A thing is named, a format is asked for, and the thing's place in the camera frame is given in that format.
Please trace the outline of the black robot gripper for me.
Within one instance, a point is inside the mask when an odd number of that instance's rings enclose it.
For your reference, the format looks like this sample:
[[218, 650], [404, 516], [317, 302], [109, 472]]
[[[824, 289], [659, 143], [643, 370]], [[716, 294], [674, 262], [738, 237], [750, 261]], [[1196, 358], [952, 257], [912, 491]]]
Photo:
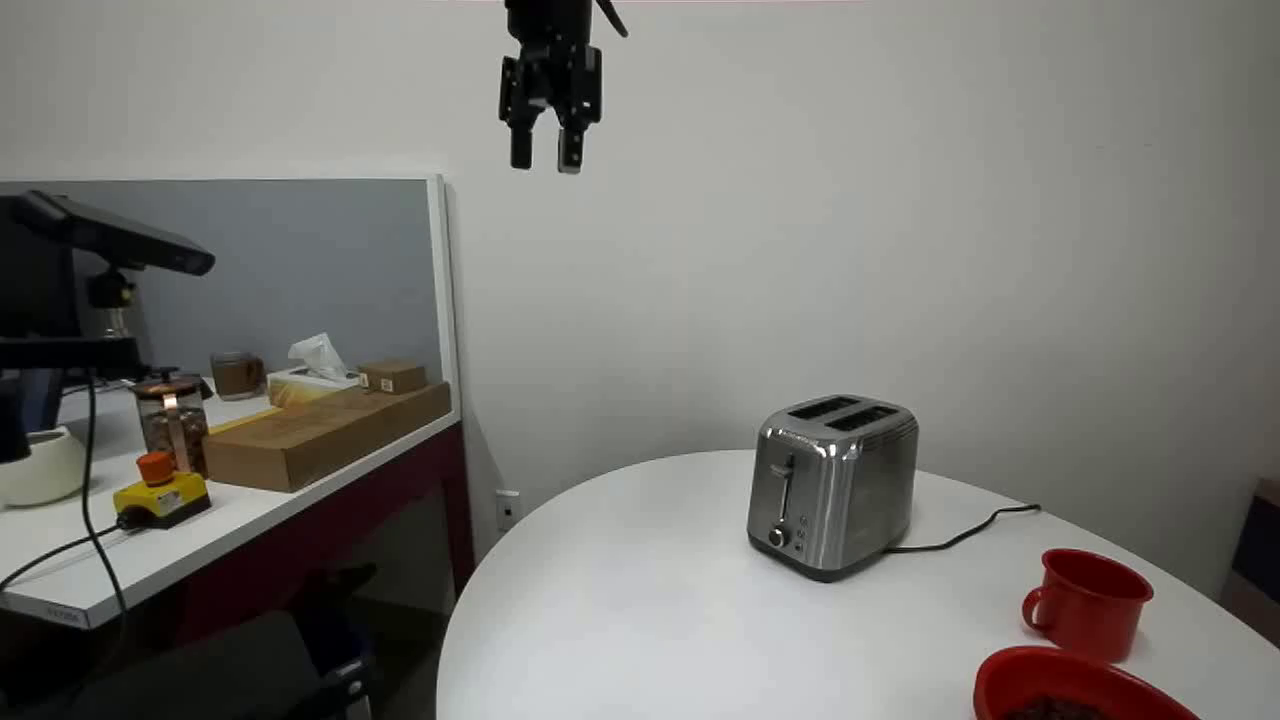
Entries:
[[593, 11], [615, 34], [629, 30], [615, 0], [503, 0], [515, 53], [501, 67], [501, 114], [513, 128], [513, 168], [532, 168], [532, 125], [560, 114], [558, 171], [585, 168], [585, 128], [605, 114], [605, 53], [593, 44]]

